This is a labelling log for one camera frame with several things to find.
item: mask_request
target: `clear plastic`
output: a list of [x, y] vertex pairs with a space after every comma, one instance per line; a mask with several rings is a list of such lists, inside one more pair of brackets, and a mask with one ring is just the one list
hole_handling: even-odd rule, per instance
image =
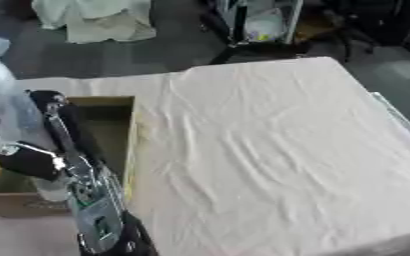
[[[0, 62], [0, 136], [8, 141], [26, 141], [45, 149], [55, 147], [46, 133], [42, 115], [28, 95], [15, 86], [15, 78]], [[50, 201], [62, 201], [67, 193], [62, 182], [33, 178], [40, 194]]]

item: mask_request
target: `white tablecloth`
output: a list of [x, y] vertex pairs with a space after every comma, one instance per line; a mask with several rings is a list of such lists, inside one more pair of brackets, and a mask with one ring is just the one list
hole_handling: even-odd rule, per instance
[[[136, 96], [131, 210], [163, 256], [383, 255], [391, 240], [410, 244], [410, 133], [332, 59], [20, 84]], [[13, 255], [41, 248], [2, 234]]]

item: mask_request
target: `open cardboard box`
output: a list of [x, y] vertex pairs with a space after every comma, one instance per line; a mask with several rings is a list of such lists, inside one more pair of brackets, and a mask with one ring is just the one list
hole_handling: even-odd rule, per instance
[[[118, 175], [126, 198], [134, 173], [136, 126], [133, 97], [70, 98], [96, 138], [108, 166]], [[43, 200], [29, 177], [0, 169], [0, 216], [29, 218], [66, 214], [65, 204]]]

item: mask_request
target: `floor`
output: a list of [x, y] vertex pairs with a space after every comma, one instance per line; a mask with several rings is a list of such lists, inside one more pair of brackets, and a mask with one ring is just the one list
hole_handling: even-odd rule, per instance
[[[65, 31], [39, 28], [37, 21], [7, 17], [0, 4], [0, 36], [12, 47], [2, 58], [18, 79], [49, 76], [92, 78], [181, 71], [206, 65], [223, 45], [212, 33], [199, 29], [196, 0], [154, 0], [154, 39], [134, 43], [65, 43]], [[315, 47], [311, 56], [341, 56], [337, 44]], [[231, 62], [259, 58], [234, 58]], [[368, 90], [379, 91], [410, 119], [410, 52], [400, 47], [377, 49], [374, 55], [356, 46], [346, 68]]]

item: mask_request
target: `white cloth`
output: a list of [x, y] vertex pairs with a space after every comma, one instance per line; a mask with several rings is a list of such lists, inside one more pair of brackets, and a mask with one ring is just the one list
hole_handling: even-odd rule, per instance
[[131, 209], [163, 256], [410, 244], [410, 133], [332, 59], [21, 84], [136, 96]]
[[68, 42], [90, 43], [108, 39], [135, 41], [152, 38], [150, 0], [34, 0], [43, 27], [67, 26]]

